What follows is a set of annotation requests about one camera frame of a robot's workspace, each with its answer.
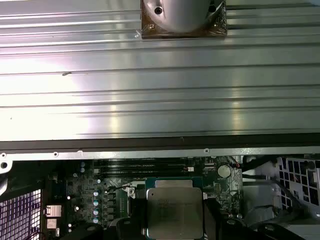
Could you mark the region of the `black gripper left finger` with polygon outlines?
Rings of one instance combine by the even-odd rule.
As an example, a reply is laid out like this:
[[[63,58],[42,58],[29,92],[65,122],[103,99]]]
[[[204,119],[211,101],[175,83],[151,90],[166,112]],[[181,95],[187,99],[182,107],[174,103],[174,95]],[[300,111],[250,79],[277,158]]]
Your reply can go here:
[[[88,233],[85,240],[146,240],[143,228],[146,226],[147,199],[132,200],[129,217],[115,219],[106,229]]]

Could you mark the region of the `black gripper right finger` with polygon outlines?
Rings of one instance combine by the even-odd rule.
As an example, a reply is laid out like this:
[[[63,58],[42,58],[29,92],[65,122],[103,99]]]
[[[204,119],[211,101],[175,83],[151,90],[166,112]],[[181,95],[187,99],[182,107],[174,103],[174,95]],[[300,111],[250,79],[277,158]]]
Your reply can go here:
[[[203,200],[203,226],[209,240],[277,240],[276,228],[259,224],[248,227],[233,218],[224,218],[214,198]]]

